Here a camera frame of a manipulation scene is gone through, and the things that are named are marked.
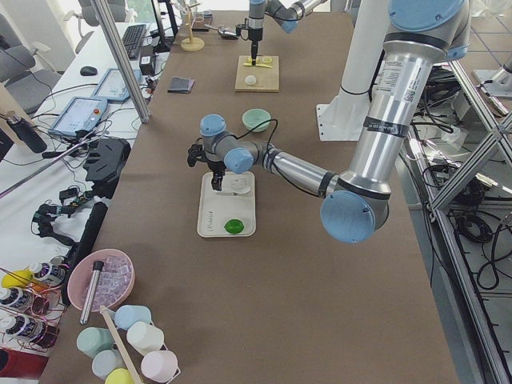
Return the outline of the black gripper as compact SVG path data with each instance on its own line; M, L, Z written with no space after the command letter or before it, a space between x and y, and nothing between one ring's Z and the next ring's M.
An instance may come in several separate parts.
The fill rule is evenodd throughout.
M223 160L219 160L216 154L209 152L205 147L203 148L203 159L209 169L213 172L211 180L212 189L220 191L222 189L222 181L226 172L226 165Z
M256 41L256 40L251 41L251 53L252 54L258 53L258 41ZM251 55L250 64L252 66L255 66L256 64L258 64L258 56L257 55L256 55L256 57L255 57L255 55Z

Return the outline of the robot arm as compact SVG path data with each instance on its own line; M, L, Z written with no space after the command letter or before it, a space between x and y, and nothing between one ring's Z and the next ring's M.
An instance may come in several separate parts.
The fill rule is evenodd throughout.
M212 187L220 190L225 172L240 174L258 164L320 197L322 224L332 238L367 240L387 220L390 173L430 72L437 63L465 56L470 32L468 1L392 1L387 14L382 76L347 170L335 174L269 142L247 142L217 114L202 118L202 140L189 148L189 166L205 162Z
M272 17L285 32L291 33L297 27L299 20L323 3L323 0L296 1L290 7L285 7L278 0L250 0L248 17L243 24L237 25L237 34L240 34L241 30L246 30L247 38L251 41L250 65L257 64L258 44L263 38L266 15Z

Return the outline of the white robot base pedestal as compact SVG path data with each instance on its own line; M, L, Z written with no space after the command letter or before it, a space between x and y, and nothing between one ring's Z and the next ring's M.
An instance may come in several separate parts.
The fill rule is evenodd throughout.
M370 108L370 87L381 66L382 44L390 26L388 1L362 0L338 95L317 105L322 141L356 141Z

